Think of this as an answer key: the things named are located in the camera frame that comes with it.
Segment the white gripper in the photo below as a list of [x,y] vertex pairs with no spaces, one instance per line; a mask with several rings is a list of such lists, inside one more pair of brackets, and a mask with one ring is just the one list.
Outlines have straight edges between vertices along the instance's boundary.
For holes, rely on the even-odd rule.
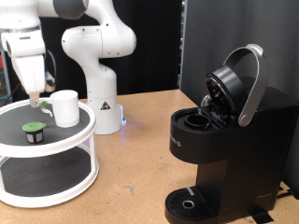
[[45,64],[42,55],[12,57],[13,68],[23,85],[30,94],[31,107],[39,107],[39,93],[45,90]]

